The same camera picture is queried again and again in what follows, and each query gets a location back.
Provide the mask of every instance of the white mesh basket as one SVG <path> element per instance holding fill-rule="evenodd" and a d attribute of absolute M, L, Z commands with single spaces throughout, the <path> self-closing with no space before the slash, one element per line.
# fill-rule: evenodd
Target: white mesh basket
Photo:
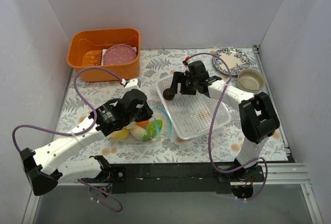
<path fill-rule="evenodd" d="M 217 100 L 199 93 L 195 96 L 182 95 L 179 92 L 179 84 L 178 94 L 172 101 L 167 101 L 163 98 L 163 91 L 169 88 L 171 83 L 172 75 L 162 78 L 156 82 L 156 90 L 178 136 L 183 140 L 188 140 L 208 133 Z M 228 124 L 230 121 L 231 115 L 224 103 L 221 103 L 213 130 Z"/>

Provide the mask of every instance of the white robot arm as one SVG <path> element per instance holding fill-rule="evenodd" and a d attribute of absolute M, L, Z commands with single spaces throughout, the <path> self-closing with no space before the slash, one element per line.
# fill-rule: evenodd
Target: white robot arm
<path fill-rule="evenodd" d="M 210 77 L 201 61 L 187 64 L 185 72 L 174 72 L 170 88 L 163 91 L 166 100 L 172 100 L 177 94 L 180 84 L 180 93 L 195 95 L 197 92 L 207 97 L 220 99 L 226 82 L 217 76 Z M 279 119 L 269 96 L 262 92 L 252 94 L 233 86 L 228 86 L 225 91 L 224 103 L 233 107 L 240 113 L 240 122 L 245 135 L 242 149 L 235 158 L 235 167 L 239 167 L 257 158 L 270 136 L 279 128 Z M 237 177 L 254 170 L 257 161 L 244 166 Z"/>
<path fill-rule="evenodd" d="M 225 86 L 224 80 L 217 80 L 214 83 L 212 83 L 210 86 L 208 86 L 208 92 L 210 98 L 219 99 L 224 89 L 224 86 Z M 239 111 L 239 106 L 242 102 L 253 98 L 254 98 L 253 93 L 242 91 L 241 89 L 238 89 L 233 86 L 228 86 L 222 102 L 231 106 L 236 111 Z M 255 143 L 254 141 L 249 141 L 248 138 L 245 136 L 243 146 L 239 154 L 237 155 L 236 160 L 240 163 L 240 165 L 243 165 L 246 162 L 259 157 L 261 150 L 268 139 L 269 136 L 266 136 L 264 139 L 260 141 L 260 143 Z M 244 168 L 249 168 L 254 164 L 256 164 L 256 162 L 252 162 L 244 166 Z"/>
<path fill-rule="evenodd" d="M 61 137 L 34 151 L 26 148 L 20 152 L 24 172 L 36 196 L 49 192 L 58 183 L 79 178 L 96 178 L 103 182 L 109 177 L 110 165 L 103 156 L 93 156 L 82 161 L 66 160 L 91 143 L 134 121 L 150 119 L 153 112 L 139 87 L 139 79 L 131 79 L 126 83 L 122 99 L 113 99 L 98 107 L 97 121 L 88 132 L 75 135 L 93 124 L 93 112 L 68 132 L 71 136 Z"/>

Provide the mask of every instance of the blue and white plate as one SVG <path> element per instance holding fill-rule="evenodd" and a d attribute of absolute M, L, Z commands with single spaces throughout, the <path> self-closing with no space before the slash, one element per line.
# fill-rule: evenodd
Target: blue and white plate
<path fill-rule="evenodd" d="M 250 63 L 247 55 L 239 49 L 226 47 L 215 52 L 215 55 L 219 56 L 226 62 L 231 75 L 233 76 L 237 76 L 239 72 L 249 68 Z M 213 64 L 220 72 L 229 75 L 228 70 L 221 60 L 213 57 Z"/>

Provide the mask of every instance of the orange plastic container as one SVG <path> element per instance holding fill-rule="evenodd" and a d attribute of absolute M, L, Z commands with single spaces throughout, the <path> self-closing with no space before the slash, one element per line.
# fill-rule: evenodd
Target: orange plastic container
<path fill-rule="evenodd" d="M 137 48 L 137 57 L 126 64 L 101 65 L 102 50 L 116 44 L 128 44 Z M 98 66 L 110 70 L 121 78 L 136 78 L 140 72 L 140 33 L 134 28 L 103 29 L 83 31 L 76 34 L 70 45 L 67 62 L 75 71 L 89 66 Z M 87 70 L 81 78 L 85 82 L 117 80 L 111 74 L 101 70 Z"/>

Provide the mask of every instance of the floral patterned mat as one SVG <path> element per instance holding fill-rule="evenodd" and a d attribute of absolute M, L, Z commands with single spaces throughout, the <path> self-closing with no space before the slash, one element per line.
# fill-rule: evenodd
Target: floral patterned mat
<path fill-rule="evenodd" d="M 189 55 L 199 52 L 213 52 L 217 49 L 190 49 L 190 50 L 143 50 L 140 57 L 141 90 L 148 97 L 151 106 L 163 107 L 156 92 L 155 82 L 175 70 L 184 70 L 182 60 Z M 258 69 L 258 63 L 252 49 L 241 49 L 250 60 L 250 68 Z M 223 79 L 228 76 L 221 74 L 213 66 L 212 57 L 201 55 L 192 60 L 202 60 L 210 76 L 217 75 Z M 90 109 L 78 97 L 73 88 L 71 75 L 70 85 L 64 101 L 61 117 L 57 130 L 68 132 L 75 125 L 88 116 Z M 78 89 L 86 99 L 95 107 L 99 107 L 112 98 L 122 97 L 123 88 L 118 82 L 85 83 L 77 80 Z M 231 122 L 214 131 L 212 137 L 213 158 L 215 161 L 233 161 L 242 146 L 244 135 L 240 128 L 239 113 L 228 106 L 232 115 Z M 162 138 L 154 143 L 126 144 L 111 139 L 103 139 L 94 142 L 69 160 L 88 159 L 89 156 L 103 155 L 109 163 L 171 163 L 171 162 L 209 162 L 207 152 L 207 136 L 191 140 L 180 139 L 175 130 L 169 138 Z M 261 156 L 266 160 L 287 160 L 283 147 L 283 137 L 280 130 L 269 139 L 262 149 Z"/>

